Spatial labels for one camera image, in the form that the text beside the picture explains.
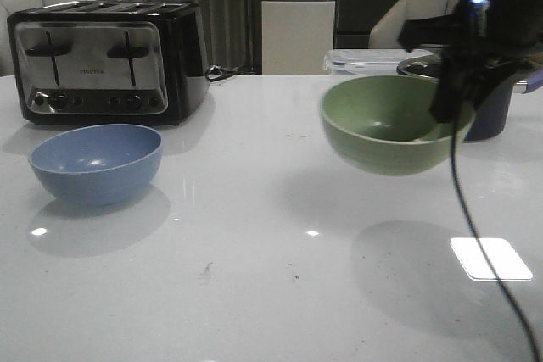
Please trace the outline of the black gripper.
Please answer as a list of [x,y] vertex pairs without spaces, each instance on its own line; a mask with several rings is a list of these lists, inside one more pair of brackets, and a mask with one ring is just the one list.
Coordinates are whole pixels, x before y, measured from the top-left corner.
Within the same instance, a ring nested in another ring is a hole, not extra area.
[[478,110],[473,95],[540,68],[542,0],[459,0],[451,14],[406,21],[399,43],[407,51],[440,49],[429,113],[437,123],[451,123],[465,105]]

